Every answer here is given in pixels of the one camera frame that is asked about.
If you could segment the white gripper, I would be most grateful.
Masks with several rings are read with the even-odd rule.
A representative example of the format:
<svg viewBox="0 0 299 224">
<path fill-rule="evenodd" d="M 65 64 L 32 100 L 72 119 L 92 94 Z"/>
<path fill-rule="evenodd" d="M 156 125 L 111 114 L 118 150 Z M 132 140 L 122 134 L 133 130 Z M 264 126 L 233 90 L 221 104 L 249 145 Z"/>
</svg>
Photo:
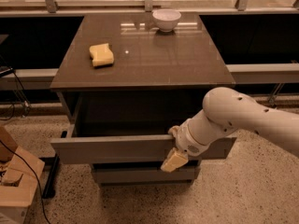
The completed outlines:
<svg viewBox="0 0 299 224">
<path fill-rule="evenodd" d="M 161 166 L 162 171 L 167 173 L 174 172 L 177 168 L 184 166 L 189 161 L 188 155 L 196 157 L 209 148 L 209 145 L 204 145 L 192 137 L 189 122 L 190 119 L 187 119 L 181 125 L 175 125 L 168 130 L 167 133 L 175 138 L 177 148 L 173 147 L 169 151 Z"/>
</svg>

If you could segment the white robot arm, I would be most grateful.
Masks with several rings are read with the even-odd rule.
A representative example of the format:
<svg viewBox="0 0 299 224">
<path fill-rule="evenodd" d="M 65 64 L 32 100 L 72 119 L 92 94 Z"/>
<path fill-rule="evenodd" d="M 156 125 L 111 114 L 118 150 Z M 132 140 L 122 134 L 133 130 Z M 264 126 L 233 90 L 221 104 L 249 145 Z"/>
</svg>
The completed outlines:
<svg viewBox="0 0 299 224">
<path fill-rule="evenodd" d="M 203 99 L 202 110 L 168 131 L 175 139 L 161 169 L 171 173 L 236 130 L 260 135 L 293 155 L 299 153 L 299 115 L 266 107 L 238 91 L 218 87 Z"/>
</svg>

